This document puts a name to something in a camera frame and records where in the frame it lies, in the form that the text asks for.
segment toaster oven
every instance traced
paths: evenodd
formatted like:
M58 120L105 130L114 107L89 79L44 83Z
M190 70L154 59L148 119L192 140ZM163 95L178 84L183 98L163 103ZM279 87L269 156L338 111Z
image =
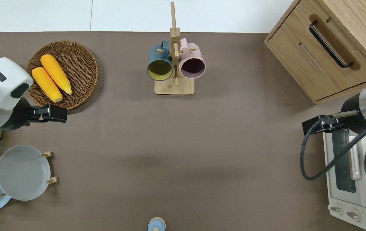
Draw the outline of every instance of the toaster oven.
M323 133L326 165L356 135L350 130ZM365 151L366 136L330 169L327 188L330 214L366 230Z

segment black drawer handle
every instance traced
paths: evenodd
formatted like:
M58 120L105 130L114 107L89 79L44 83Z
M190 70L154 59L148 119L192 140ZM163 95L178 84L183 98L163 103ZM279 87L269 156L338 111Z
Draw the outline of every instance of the black drawer handle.
M321 46L327 51L327 53L333 58L333 60L339 65L341 68L348 68L353 65L353 62L349 64L343 63L343 61L337 56L337 54L331 49L331 47L324 41L321 35L316 31L314 25L317 23L317 20L314 20L312 24L309 26L309 31L312 33L314 38L321 44Z

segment corn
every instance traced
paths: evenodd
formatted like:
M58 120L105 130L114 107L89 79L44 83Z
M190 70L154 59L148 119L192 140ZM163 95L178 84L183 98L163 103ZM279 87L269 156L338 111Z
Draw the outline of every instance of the corn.
M60 93L56 84L53 82L49 74L43 67L36 67L32 70L32 76L38 83L42 91L55 103L62 101L62 93Z
M52 55L43 55L40 58L40 62L42 63L43 67L46 69L50 77L54 80L56 85L58 85L58 87L60 87L60 89L62 89L64 92L71 95L72 88L70 87L70 82L57 60Z

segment oven glass window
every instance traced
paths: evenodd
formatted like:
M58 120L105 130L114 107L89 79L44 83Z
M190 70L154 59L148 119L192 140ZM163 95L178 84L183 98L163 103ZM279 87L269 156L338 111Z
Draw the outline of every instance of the oven glass window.
M340 130L332 133L334 156L349 143L349 130ZM334 166L336 185L339 190L349 193L356 192L356 182L350 177L349 154L346 153Z

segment wicker basket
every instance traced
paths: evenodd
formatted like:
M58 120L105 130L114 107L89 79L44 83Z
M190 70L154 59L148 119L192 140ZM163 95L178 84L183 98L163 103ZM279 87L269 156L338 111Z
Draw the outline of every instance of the wicker basket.
M92 94L98 81L98 65L93 54L86 47L74 41L53 42L37 51L30 59L26 72L32 78L32 70L35 67L42 67L40 58L45 54L50 54L56 58L69 79L73 93L68 95L61 90L63 100L54 103L34 81L28 90L30 98L39 106L54 104L67 110L85 102Z

